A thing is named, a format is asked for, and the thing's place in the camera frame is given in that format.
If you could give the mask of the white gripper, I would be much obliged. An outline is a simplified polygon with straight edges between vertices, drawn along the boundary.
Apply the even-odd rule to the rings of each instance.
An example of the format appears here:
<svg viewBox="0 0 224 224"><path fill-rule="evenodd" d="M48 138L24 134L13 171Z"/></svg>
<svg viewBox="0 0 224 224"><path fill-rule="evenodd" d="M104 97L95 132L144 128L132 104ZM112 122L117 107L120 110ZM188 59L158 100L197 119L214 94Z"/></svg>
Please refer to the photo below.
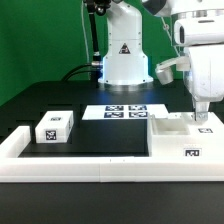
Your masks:
<svg viewBox="0 0 224 224"><path fill-rule="evenodd" d="M184 83L192 97L201 101L195 105L195 120L206 121L208 102L224 98L224 16L178 19L173 31L175 43L189 58Z"/></svg>

